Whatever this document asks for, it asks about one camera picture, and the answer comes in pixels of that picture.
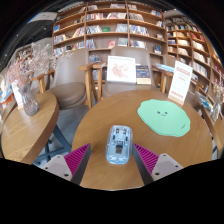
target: ceiling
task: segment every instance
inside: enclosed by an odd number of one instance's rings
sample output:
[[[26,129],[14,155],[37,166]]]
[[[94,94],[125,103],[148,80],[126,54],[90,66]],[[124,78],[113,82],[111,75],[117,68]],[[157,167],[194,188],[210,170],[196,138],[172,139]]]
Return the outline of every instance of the ceiling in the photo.
[[[39,0],[34,3],[33,1],[10,0],[1,4],[0,72],[8,64],[17,48],[36,42],[45,37],[52,37],[54,21],[40,20],[30,23],[28,23],[28,21],[40,12],[57,13],[58,10],[75,2],[79,1]],[[174,7],[177,8],[192,20],[197,21],[197,24],[201,27],[202,31],[206,33],[215,48],[218,48],[218,45],[219,47],[220,45],[223,45],[222,41],[219,41],[220,38],[217,37],[217,32],[219,26],[222,28],[221,22],[223,21],[222,17],[224,16],[221,8],[224,7],[224,1],[197,0],[197,4],[195,4],[195,1],[193,0],[188,0],[186,2],[181,0],[142,0],[138,2],[147,3],[161,9],[163,12],[174,9]],[[216,49],[216,51],[220,56],[221,49]]]

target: paper card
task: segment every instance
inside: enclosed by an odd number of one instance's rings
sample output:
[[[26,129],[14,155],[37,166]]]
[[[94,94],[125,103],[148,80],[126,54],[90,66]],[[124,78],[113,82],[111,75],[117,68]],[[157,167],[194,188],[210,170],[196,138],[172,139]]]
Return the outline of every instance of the paper card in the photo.
[[[183,105],[189,89],[193,68],[176,61],[168,98]]]
[[[136,83],[135,58],[108,56],[107,81]]]
[[[16,84],[16,82],[12,82],[12,90],[18,105],[18,109],[23,108],[23,101],[22,101],[22,96],[19,92],[19,88]]]

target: wooden table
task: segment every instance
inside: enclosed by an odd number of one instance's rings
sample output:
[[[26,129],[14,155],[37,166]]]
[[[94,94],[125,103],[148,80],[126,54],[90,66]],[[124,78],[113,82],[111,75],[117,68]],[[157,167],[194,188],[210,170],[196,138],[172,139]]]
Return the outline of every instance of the wooden table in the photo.
[[[109,130],[113,125],[132,128],[133,142],[157,154],[167,153],[183,167],[212,159],[212,140],[200,115],[187,103],[181,107],[191,120],[190,131],[182,137],[162,136],[152,131],[137,109],[142,101],[157,99],[173,102],[167,94],[149,90],[127,91],[96,104],[82,119],[75,133],[72,150],[91,144],[92,155],[80,186],[93,189],[130,189],[144,186],[133,156],[127,164],[113,165],[105,158]]]
[[[15,108],[6,120],[2,132],[5,159],[32,164],[51,136],[59,115],[56,97],[42,93],[36,99],[40,109],[34,116]]]

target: green mat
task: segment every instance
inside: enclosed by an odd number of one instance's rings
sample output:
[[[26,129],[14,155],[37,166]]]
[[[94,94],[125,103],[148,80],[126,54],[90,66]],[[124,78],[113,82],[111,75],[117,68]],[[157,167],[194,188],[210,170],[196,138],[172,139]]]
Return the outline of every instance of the green mat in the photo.
[[[181,137],[190,130],[190,119],[176,104],[162,100],[141,103],[138,115],[157,134]]]

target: chair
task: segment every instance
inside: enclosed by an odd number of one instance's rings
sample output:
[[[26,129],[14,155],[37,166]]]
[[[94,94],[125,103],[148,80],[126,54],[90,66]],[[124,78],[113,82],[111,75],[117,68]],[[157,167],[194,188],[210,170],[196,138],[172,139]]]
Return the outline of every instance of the chair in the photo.
[[[64,57],[58,62],[58,69],[49,71],[35,78],[38,80],[40,92],[44,92],[44,77],[53,74],[53,82],[47,92],[54,94],[57,98],[60,110],[70,109],[79,105],[88,105],[90,109],[91,91],[97,100],[93,77],[91,76],[94,63],[89,63],[89,51],[86,48],[72,51],[69,57]]]
[[[115,46],[111,49],[111,56],[121,56],[121,57],[132,57],[135,58],[136,64],[148,65],[151,74],[151,85],[137,85],[137,84],[127,84],[127,83],[110,83],[106,82],[102,85],[102,68],[106,66],[105,62],[95,64],[93,68],[97,69],[98,75],[98,101],[101,98],[107,98],[113,94],[130,91],[130,90],[155,90],[159,91],[155,87],[155,82],[153,78],[153,73],[151,69],[151,61],[149,52],[142,48],[133,47],[121,47]]]
[[[164,54],[163,55],[163,64],[170,66],[170,67],[175,67],[175,63],[176,61],[181,61],[179,58],[174,58],[171,57],[168,54]],[[170,90],[170,86],[172,83],[172,79],[173,79],[173,74],[170,72],[163,72],[161,71],[161,73],[158,74],[157,78],[156,78],[156,83],[155,86],[158,86],[158,83],[161,81],[160,84],[160,91],[161,92],[169,92]],[[196,83],[196,91],[199,92],[199,88],[203,88],[203,85],[201,85],[200,83],[198,83],[197,81],[193,80]],[[190,90],[188,90],[187,96],[185,101],[190,104],[196,111],[199,111],[200,109],[200,103],[197,100],[197,97],[195,96],[195,94],[193,92],[191,92]]]
[[[50,88],[50,75],[54,73],[54,70],[50,70],[47,74],[48,76],[44,76],[44,83],[42,83],[40,78],[33,78],[32,83],[31,83],[31,93],[35,96],[39,93],[45,92]]]

